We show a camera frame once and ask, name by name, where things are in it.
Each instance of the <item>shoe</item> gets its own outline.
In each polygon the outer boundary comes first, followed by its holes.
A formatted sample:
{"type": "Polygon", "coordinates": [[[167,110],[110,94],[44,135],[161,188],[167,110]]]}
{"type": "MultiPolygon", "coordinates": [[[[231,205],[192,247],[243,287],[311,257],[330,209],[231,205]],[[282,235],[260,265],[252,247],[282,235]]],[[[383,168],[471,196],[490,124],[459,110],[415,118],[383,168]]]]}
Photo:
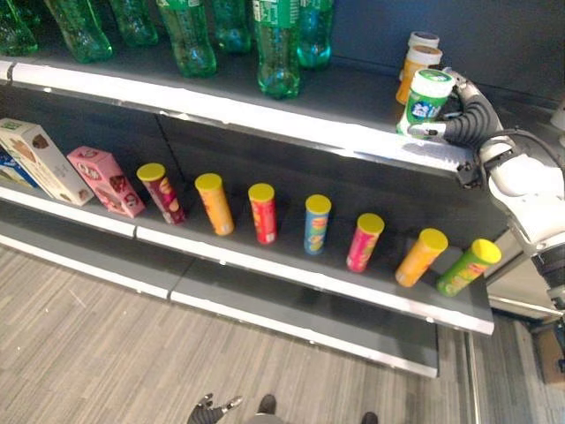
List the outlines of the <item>shoe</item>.
{"type": "Polygon", "coordinates": [[[275,415],[276,412],[276,399],[273,395],[265,395],[261,399],[259,404],[259,409],[257,413],[268,413],[269,415],[275,415]]]}
{"type": "Polygon", "coordinates": [[[365,413],[361,420],[361,424],[379,424],[379,417],[377,417],[375,413],[365,413]]]}

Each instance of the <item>snack box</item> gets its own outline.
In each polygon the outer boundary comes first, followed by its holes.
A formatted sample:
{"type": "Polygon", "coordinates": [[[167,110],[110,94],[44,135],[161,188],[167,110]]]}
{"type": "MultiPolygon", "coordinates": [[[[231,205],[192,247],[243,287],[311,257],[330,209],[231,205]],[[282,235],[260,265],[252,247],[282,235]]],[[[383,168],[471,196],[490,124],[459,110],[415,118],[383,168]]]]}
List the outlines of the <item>snack box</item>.
{"type": "Polygon", "coordinates": [[[53,199],[82,206],[93,194],[37,124],[0,119],[0,144],[53,199]]]}
{"type": "Polygon", "coordinates": [[[67,158],[110,212],[133,218],[145,209],[112,154],[82,146],[67,158]]]}
{"type": "Polygon", "coordinates": [[[38,187],[34,179],[18,165],[14,158],[0,148],[0,179],[21,184],[26,187],[38,187]]]}

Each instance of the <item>orange container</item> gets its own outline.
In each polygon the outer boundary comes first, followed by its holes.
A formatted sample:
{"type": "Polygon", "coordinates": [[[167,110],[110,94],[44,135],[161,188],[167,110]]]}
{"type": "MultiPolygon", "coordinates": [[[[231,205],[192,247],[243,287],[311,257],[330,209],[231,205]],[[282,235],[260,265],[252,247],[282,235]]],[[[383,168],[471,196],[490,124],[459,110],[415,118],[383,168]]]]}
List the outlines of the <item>orange container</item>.
{"type": "Polygon", "coordinates": [[[233,231],[230,207],[223,192],[222,178],[217,174],[202,174],[194,185],[206,208],[206,213],[218,236],[227,236],[233,231]]]}
{"type": "Polygon", "coordinates": [[[412,287],[447,248],[448,238],[441,231],[434,228],[422,230],[418,241],[396,270],[396,281],[404,287],[412,287]]]}
{"type": "Polygon", "coordinates": [[[408,50],[403,68],[403,82],[396,92],[396,100],[401,104],[408,102],[410,85],[414,74],[432,64],[439,64],[443,53],[439,49],[428,46],[412,46],[408,50]]]}

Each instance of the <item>gray carpet floor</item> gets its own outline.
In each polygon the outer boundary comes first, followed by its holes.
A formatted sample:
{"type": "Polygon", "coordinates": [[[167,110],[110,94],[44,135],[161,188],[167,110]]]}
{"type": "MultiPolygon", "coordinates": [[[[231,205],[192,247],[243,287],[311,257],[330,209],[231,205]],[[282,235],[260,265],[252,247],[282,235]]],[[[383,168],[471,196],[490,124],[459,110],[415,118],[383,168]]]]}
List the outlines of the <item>gray carpet floor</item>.
{"type": "MultiPolygon", "coordinates": [[[[475,336],[482,413],[492,423],[563,423],[531,337],[499,318],[475,336]]],[[[286,422],[467,423],[463,334],[440,329],[441,376],[426,379],[213,314],[139,295],[0,247],[0,422],[184,423],[194,403],[266,393],[286,422]]]]}

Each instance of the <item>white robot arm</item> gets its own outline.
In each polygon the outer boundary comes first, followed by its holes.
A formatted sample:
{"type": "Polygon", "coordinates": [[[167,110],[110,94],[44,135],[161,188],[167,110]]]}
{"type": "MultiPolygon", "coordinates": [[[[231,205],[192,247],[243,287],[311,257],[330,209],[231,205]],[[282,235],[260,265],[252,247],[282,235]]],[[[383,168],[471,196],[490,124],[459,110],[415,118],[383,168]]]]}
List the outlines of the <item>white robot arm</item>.
{"type": "Polygon", "coordinates": [[[503,130],[477,87],[450,69],[463,114],[449,121],[413,125],[413,135],[442,137],[473,148],[494,204],[508,216],[522,249],[549,284],[549,297],[565,309],[565,170],[555,152],[533,134],[503,130]],[[509,135],[538,143],[556,166],[547,166],[516,146],[509,135]]]}

